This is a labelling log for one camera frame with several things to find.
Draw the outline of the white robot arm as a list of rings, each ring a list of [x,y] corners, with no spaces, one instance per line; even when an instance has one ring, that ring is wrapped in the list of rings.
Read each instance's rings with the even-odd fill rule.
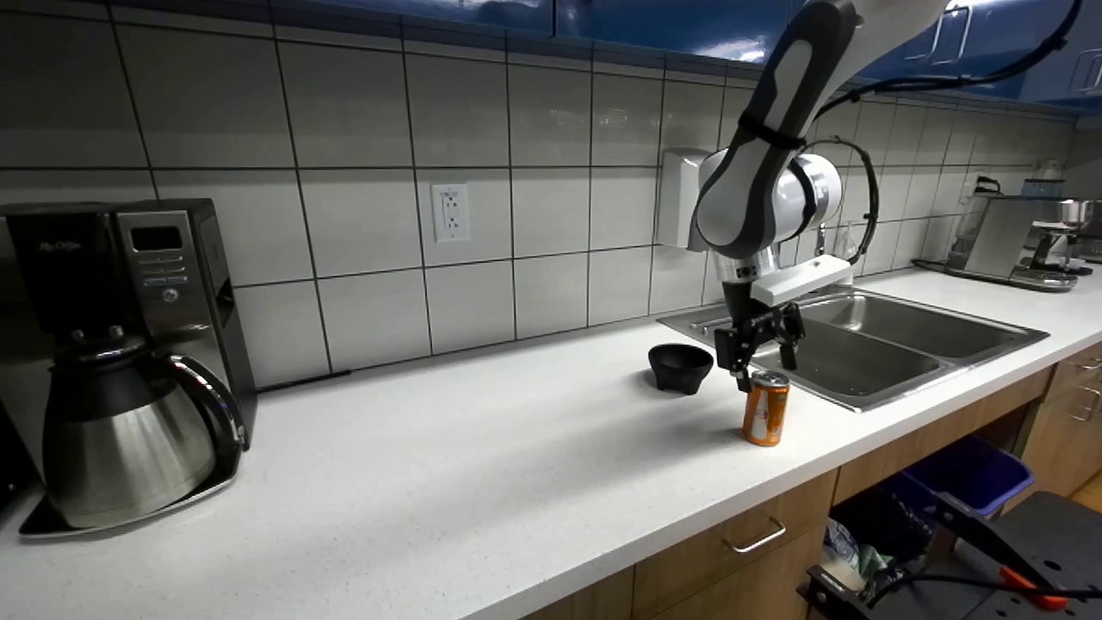
[[[736,131],[706,175],[693,232],[731,258],[721,274],[731,326],[716,333],[716,364],[751,390],[746,364],[769,341],[797,364],[799,295],[855,274],[850,258],[819,254],[777,270],[773,249],[815,216],[813,175],[799,163],[807,131],[828,99],[866,64],[926,31],[947,0],[808,0],[781,31]]]

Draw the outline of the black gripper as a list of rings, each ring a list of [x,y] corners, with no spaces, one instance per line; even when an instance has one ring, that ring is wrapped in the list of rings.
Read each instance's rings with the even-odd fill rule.
[[[781,343],[781,367],[799,367],[799,341],[807,333],[802,314],[797,302],[765,305],[751,295],[755,278],[762,270],[740,258],[721,258],[716,274],[724,286],[724,302],[731,325],[712,333],[716,360],[735,373],[736,390],[751,390],[746,360],[758,353],[762,343]]]

